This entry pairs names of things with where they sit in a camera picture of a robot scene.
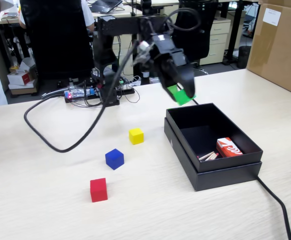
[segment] trash bin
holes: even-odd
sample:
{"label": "trash bin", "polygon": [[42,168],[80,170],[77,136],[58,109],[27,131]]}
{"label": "trash bin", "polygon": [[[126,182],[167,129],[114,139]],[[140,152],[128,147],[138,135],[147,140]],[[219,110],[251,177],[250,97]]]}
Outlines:
{"label": "trash bin", "polygon": [[236,66],[239,69],[245,69],[247,67],[250,51],[251,51],[251,46],[239,47],[239,56],[237,58],[237,64],[236,64]]}

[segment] blue cube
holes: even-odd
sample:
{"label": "blue cube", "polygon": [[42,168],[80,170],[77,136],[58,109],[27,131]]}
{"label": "blue cube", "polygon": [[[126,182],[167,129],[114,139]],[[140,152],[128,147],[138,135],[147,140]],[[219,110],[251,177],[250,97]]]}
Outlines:
{"label": "blue cube", "polygon": [[125,163],[124,154],[115,148],[105,155],[105,162],[110,168],[116,170]]}

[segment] white label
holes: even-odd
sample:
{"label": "white label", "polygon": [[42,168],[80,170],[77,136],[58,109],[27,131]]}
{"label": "white label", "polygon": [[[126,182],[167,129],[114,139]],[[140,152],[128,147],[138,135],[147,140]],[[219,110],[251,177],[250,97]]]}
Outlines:
{"label": "white label", "polygon": [[163,36],[163,35],[158,35],[158,37],[159,37],[160,41],[165,40],[165,36]]}
{"label": "white label", "polygon": [[277,27],[280,20],[280,16],[281,16],[281,12],[272,10],[270,8],[266,8],[263,21]]}

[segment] white shirt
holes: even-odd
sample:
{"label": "white shirt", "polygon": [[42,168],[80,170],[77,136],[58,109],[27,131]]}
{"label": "white shirt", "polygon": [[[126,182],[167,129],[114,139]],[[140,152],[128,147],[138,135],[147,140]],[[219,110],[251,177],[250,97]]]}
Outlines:
{"label": "white shirt", "polygon": [[[92,15],[92,12],[86,0],[81,0],[81,7],[83,11],[85,26],[88,27],[95,22],[94,16]],[[24,16],[22,15],[22,11],[20,12],[20,20],[24,25],[26,24]]]}

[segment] laptop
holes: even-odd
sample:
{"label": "laptop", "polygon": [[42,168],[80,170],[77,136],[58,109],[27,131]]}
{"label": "laptop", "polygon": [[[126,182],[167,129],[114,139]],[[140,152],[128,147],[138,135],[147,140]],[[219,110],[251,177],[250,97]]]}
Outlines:
{"label": "laptop", "polygon": [[91,4],[90,10],[93,13],[107,14],[121,3],[122,0],[97,0]]}

